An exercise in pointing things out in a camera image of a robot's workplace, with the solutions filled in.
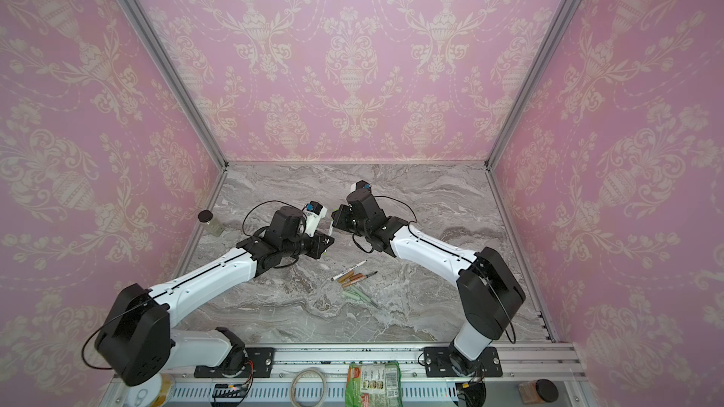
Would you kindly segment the brown pen cap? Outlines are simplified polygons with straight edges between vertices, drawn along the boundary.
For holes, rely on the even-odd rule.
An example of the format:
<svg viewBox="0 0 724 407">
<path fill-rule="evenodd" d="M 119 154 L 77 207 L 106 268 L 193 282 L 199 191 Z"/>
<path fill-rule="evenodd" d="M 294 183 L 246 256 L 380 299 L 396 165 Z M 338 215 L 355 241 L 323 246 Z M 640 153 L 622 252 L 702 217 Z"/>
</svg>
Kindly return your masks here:
<svg viewBox="0 0 724 407">
<path fill-rule="evenodd" d="M 343 283 L 345 283 L 347 280 L 349 280 L 350 278 L 352 278 L 354 275 L 355 275 L 354 271 L 350 271 L 350 272 L 348 272 L 347 274 L 343 275 L 343 277 L 339 278 L 339 280 L 337 280 L 337 282 L 338 282 L 339 284 L 343 284 Z"/>
</svg>

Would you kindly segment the orange brown pen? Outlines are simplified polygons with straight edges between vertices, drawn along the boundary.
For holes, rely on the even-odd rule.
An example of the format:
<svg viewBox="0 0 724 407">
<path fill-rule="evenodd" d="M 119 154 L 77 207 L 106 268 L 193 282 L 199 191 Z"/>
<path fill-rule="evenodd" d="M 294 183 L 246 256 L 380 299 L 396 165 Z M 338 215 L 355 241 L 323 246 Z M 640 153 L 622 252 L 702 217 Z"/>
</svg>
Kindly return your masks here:
<svg viewBox="0 0 724 407">
<path fill-rule="evenodd" d="M 362 281 L 365 281 L 373 276 L 377 275 L 377 271 L 373 271 L 367 274 L 356 274 L 353 277 L 351 277 L 349 280 L 345 281 L 342 284 L 343 288 L 350 288 L 350 286 L 353 286 L 357 283 L 360 283 Z"/>
</svg>

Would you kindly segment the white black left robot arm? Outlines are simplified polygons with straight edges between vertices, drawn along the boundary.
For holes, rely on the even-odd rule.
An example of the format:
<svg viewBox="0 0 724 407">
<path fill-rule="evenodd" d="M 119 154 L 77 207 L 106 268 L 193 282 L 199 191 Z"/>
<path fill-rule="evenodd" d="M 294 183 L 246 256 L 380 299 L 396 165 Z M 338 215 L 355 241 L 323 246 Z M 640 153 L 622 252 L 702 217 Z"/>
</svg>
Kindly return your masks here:
<svg viewBox="0 0 724 407">
<path fill-rule="evenodd" d="M 226 327 L 180 331 L 177 324 L 235 286 L 293 265 L 302 256 L 320 258 L 334 242 L 318 229 L 326 215 L 317 202 L 302 209 L 284 205 L 269 225 L 201 268 L 152 288 L 127 286 L 90 344 L 130 387 L 177 367 L 239 374 L 249 358 L 244 342 L 233 332 Z"/>
</svg>

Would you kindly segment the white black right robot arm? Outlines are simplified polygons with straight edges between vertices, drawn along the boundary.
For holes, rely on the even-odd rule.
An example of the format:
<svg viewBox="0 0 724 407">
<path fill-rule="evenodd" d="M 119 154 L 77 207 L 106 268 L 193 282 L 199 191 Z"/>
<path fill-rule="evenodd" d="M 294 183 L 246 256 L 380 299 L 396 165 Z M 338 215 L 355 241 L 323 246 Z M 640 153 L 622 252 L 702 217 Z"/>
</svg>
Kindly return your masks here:
<svg viewBox="0 0 724 407">
<path fill-rule="evenodd" d="M 456 373 L 480 373 L 481 355 L 502 335 L 517 342 L 513 318 L 526 294 L 496 249 L 462 249 L 427 235 L 412 220 L 388 216 L 364 182 L 332 213 L 332 227 L 362 237 L 373 252 L 416 263 L 457 288 L 465 322 L 449 345 Z"/>
</svg>

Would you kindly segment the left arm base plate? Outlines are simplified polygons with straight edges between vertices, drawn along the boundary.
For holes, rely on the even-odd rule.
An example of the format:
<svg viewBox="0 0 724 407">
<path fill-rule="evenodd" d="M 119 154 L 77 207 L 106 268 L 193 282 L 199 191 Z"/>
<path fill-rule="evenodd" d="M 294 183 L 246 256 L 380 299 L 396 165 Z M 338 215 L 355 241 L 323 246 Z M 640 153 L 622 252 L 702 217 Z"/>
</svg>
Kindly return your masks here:
<svg viewBox="0 0 724 407">
<path fill-rule="evenodd" d="M 233 352 L 220 367 L 197 366 L 193 376 L 197 379 L 269 379 L 275 363 L 275 348 L 252 347 L 244 352 Z"/>
</svg>

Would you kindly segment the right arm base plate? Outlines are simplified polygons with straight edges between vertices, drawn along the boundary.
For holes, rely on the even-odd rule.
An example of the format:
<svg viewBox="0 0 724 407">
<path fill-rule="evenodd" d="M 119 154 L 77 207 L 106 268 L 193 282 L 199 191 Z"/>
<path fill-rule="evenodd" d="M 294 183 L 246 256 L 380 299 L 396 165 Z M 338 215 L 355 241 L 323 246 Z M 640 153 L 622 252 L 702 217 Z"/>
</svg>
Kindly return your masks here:
<svg viewBox="0 0 724 407">
<path fill-rule="evenodd" d="M 493 347 L 486 347 L 475 360 L 468 360 L 451 346 L 425 347 L 422 351 L 422 365 L 428 378 L 503 376 L 501 359 Z"/>
</svg>

